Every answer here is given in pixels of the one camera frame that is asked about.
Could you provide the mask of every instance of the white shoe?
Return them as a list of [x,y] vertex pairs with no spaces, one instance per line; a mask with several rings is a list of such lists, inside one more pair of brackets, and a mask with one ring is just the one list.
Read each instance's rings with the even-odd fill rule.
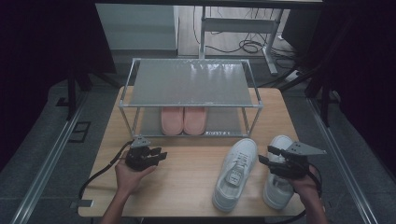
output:
[[219,210],[231,212],[235,208],[256,159],[257,145],[253,140],[245,138],[233,145],[224,159],[212,197]]
[[[286,150],[293,141],[286,135],[276,136],[270,146]],[[285,158],[281,155],[277,156],[268,152],[268,159],[274,162],[284,162]],[[288,205],[291,196],[294,194],[294,189],[289,181],[268,173],[267,181],[265,182],[263,199],[266,204],[275,209],[283,209]]]

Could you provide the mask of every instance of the human arm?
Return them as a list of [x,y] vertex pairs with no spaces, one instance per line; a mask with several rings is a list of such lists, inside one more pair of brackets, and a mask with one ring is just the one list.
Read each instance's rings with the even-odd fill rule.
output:
[[[313,166],[309,167],[312,174],[316,172]],[[306,175],[301,179],[288,179],[305,207],[307,224],[328,224],[323,205],[318,195],[314,180]]]
[[136,192],[140,180],[156,168],[156,166],[150,166],[142,172],[135,172],[125,164],[126,154],[125,151],[115,167],[117,191],[102,217],[101,224],[120,223],[122,210],[129,196]]

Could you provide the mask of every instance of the wooden table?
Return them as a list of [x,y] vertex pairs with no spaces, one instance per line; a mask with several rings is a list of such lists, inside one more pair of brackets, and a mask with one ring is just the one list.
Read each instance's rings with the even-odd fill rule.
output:
[[[254,90],[249,91],[254,97]],[[122,89],[107,124],[92,175],[108,165],[120,148],[131,140],[118,108],[121,93]],[[297,135],[280,91],[259,89],[259,93],[264,108],[251,138],[258,145],[259,154],[266,155],[267,146],[275,136],[285,134],[297,140]],[[150,147],[162,147],[168,155],[154,173],[142,180],[139,191],[129,198],[122,214],[125,217],[295,216],[304,210],[296,194],[282,211],[265,204],[262,192],[268,169],[258,161],[231,213],[222,213],[212,204],[212,194],[224,157],[240,138],[165,137],[149,140]],[[80,207],[79,214],[83,217],[102,216],[116,188],[116,175],[114,168],[111,168],[85,189],[83,200],[93,200],[93,205]]]

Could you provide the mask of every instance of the pink slipper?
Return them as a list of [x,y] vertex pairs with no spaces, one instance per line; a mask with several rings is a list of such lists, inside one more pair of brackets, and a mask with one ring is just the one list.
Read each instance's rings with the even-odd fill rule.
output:
[[183,107],[162,107],[163,134],[178,135],[183,131]]
[[202,134],[206,127],[205,107],[186,107],[184,109],[184,132],[190,135]]

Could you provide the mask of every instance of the glass shelf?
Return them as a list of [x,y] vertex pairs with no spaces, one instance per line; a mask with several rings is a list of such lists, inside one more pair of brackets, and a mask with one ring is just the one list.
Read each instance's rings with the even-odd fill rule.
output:
[[[169,136],[161,128],[161,108],[165,106],[207,108],[203,134],[176,136],[248,137],[263,105],[255,84],[252,97],[247,78],[254,84],[247,60],[134,59],[120,112],[132,137]],[[254,110],[252,119],[247,110]]]

